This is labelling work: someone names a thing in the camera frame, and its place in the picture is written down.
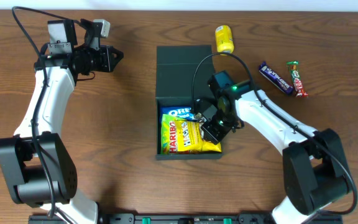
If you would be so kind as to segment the blue Oreo cookie pack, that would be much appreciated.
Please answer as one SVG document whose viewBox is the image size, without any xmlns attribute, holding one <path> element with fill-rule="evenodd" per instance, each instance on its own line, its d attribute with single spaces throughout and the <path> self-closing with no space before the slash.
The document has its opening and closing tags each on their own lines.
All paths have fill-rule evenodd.
<svg viewBox="0 0 358 224">
<path fill-rule="evenodd" d="M 165 106 L 161 107 L 160 114 L 167 114 L 188 121 L 197 121 L 189 106 Z"/>
</svg>

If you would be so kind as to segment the yellow sunflower seed bag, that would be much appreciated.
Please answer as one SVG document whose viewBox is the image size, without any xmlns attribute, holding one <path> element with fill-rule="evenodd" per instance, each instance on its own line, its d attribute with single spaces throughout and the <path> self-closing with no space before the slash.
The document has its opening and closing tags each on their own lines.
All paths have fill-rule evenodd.
<svg viewBox="0 0 358 224">
<path fill-rule="evenodd" d="M 220 143 L 205 141 L 200 125 L 192 121 L 175 121 L 177 127 L 177 151 L 189 154 L 222 152 Z"/>
</svg>

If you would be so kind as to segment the green Haribo gummy bag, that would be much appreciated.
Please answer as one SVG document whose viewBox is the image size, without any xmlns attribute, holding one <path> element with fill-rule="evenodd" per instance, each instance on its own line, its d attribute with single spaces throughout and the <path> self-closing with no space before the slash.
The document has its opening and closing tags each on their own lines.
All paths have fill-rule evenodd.
<svg viewBox="0 0 358 224">
<path fill-rule="evenodd" d="M 184 121 L 184 119 L 169 114 L 162 115 L 161 154 L 176 154 L 178 152 L 176 121 Z"/>
</svg>

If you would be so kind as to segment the black gift box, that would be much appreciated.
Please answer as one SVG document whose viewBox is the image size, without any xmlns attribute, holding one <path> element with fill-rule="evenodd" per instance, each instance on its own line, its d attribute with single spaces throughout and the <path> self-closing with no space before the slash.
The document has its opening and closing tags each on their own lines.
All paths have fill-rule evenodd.
<svg viewBox="0 0 358 224">
<path fill-rule="evenodd" d="M 161 108 L 191 106 L 191 84 L 195 81 L 195 98 L 213 100 L 207 81 L 215 73 L 210 45 L 182 45 L 157 47 L 155 100 L 157 107 L 158 161 L 222 158 L 221 152 L 204 154 L 163 154 L 161 145 Z"/>
</svg>

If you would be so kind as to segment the dark blue Dairy Milk bar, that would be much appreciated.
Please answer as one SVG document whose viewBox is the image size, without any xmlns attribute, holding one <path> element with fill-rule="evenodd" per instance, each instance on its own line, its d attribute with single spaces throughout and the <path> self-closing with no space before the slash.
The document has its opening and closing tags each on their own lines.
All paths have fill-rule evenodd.
<svg viewBox="0 0 358 224">
<path fill-rule="evenodd" d="M 284 94 L 291 95 L 293 93 L 294 88 L 269 67 L 266 62 L 262 62 L 259 65 L 259 72 Z"/>
</svg>

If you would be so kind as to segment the yellow can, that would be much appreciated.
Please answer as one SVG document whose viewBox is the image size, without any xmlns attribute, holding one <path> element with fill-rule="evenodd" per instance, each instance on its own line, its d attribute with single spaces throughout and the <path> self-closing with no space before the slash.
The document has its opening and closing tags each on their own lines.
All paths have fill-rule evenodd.
<svg viewBox="0 0 358 224">
<path fill-rule="evenodd" d="M 231 28 L 227 25 L 219 26 L 215 30 L 216 47 L 218 52 L 233 53 L 234 41 Z"/>
</svg>

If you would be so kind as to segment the red green KitKat bar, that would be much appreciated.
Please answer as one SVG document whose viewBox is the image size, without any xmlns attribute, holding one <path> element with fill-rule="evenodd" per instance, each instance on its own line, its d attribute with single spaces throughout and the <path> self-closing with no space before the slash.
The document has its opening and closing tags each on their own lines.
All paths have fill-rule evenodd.
<svg viewBox="0 0 358 224">
<path fill-rule="evenodd" d="M 307 92 L 303 87 L 303 83 L 301 81 L 300 72 L 299 72 L 299 62 L 298 61 L 290 61 L 287 62 L 287 67 L 291 75 L 291 79 L 293 82 L 293 86 L 296 91 L 296 97 L 308 97 Z"/>
</svg>

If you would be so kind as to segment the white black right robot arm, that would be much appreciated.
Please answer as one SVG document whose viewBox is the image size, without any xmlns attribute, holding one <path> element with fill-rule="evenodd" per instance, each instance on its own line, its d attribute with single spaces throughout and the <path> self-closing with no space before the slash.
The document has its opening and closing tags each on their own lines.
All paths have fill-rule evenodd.
<svg viewBox="0 0 358 224">
<path fill-rule="evenodd" d="M 326 207 L 356 188 L 337 133 L 298 121 L 251 81 L 234 83 L 219 72 L 208 86 L 214 99 L 196 102 L 196 112 L 206 119 L 205 140 L 218 144 L 249 124 L 282 155 L 286 197 L 270 214 L 248 214 L 239 223 L 342 223 L 344 212 Z"/>
</svg>

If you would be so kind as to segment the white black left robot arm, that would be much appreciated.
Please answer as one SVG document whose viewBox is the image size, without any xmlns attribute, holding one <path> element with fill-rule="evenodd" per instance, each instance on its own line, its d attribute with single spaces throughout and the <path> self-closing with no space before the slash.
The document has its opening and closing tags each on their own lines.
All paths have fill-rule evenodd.
<svg viewBox="0 0 358 224">
<path fill-rule="evenodd" d="M 14 134 L 0 139 L 0 166 L 14 203 L 44 209 L 48 218 L 64 223 L 102 223 L 98 204 L 78 189 L 76 167 L 60 135 L 76 84 L 96 72 L 112 72 L 124 54 L 100 43 L 109 35 L 108 21 L 78 24 L 86 31 L 83 44 L 74 20 L 48 22 L 50 40 L 37 51 L 32 98 Z"/>
</svg>

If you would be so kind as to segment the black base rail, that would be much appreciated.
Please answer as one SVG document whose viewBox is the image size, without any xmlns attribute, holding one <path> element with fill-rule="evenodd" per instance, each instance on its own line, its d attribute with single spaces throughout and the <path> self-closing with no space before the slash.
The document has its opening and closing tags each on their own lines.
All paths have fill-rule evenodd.
<svg viewBox="0 0 358 224">
<path fill-rule="evenodd" d="M 48 219 L 45 215 L 31 215 L 29 224 L 67 223 L 63 218 Z M 240 213 L 238 215 L 134 215 L 117 213 L 102 215 L 95 222 L 71 221 L 71 223 L 110 223 L 110 224 L 273 224 L 271 214 Z M 312 224 L 342 224 L 342 216 L 320 215 L 306 223 Z"/>
</svg>

